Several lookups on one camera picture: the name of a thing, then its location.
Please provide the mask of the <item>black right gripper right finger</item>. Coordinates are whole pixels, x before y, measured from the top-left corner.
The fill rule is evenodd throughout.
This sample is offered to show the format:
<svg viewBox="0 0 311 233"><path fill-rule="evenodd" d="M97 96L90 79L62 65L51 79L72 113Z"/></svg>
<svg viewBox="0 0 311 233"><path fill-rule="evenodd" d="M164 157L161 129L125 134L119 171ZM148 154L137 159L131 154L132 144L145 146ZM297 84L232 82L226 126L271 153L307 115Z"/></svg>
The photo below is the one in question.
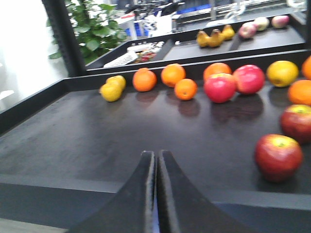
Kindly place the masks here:
<svg viewBox="0 0 311 233"><path fill-rule="evenodd" d="M157 210L162 233L252 233L205 198L169 150L157 157Z"/></svg>

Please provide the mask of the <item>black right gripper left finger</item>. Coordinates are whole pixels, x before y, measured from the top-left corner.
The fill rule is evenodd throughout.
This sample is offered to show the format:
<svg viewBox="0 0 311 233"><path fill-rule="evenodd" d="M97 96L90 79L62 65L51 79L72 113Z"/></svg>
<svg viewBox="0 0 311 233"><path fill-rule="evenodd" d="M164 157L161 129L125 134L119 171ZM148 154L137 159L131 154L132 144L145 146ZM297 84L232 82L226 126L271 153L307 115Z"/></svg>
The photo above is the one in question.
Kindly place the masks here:
<svg viewBox="0 0 311 233"><path fill-rule="evenodd" d="M152 233L156 157L143 151L140 161L117 194L69 233Z"/></svg>

